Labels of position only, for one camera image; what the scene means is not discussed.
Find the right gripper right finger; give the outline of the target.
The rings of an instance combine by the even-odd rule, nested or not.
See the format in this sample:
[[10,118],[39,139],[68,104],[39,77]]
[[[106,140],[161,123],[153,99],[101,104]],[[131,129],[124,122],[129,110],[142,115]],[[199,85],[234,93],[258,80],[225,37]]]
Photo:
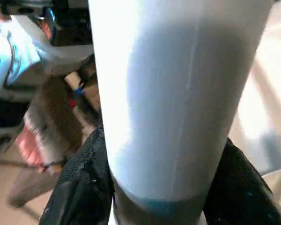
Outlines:
[[209,225],[281,225],[281,206],[244,153],[227,139],[204,205]]

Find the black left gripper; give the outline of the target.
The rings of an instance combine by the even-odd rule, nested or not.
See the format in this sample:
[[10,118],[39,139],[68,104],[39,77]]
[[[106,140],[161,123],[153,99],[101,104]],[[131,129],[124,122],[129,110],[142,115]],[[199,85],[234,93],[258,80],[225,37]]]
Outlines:
[[66,76],[69,104],[78,107],[91,125],[102,124],[101,104],[96,72],[95,56],[92,54],[77,70]]

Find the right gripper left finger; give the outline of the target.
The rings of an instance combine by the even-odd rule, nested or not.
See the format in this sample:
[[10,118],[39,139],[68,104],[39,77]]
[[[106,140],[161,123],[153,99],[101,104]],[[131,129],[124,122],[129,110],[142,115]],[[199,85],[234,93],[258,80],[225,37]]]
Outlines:
[[97,127],[64,165],[42,225],[106,225],[114,195],[104,129]]

